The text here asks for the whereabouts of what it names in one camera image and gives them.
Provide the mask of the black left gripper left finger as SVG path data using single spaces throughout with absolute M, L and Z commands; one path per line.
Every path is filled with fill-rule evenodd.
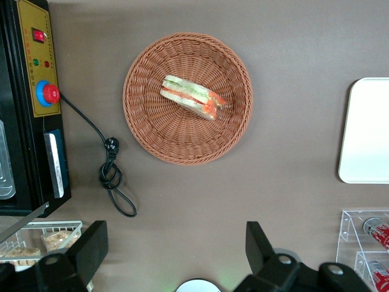
M 87 291 L 108 247 L 107 222 L 93 222 L 66 252 L 51 253 L 35 265 L 38 291 Z

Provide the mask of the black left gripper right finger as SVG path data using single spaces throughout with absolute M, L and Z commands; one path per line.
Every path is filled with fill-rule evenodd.
M 235 291 L 318 291 L 317 272 L 292 255 L 275 252 L 257 221 L 246 224 L 246 257 L 252 273 Z

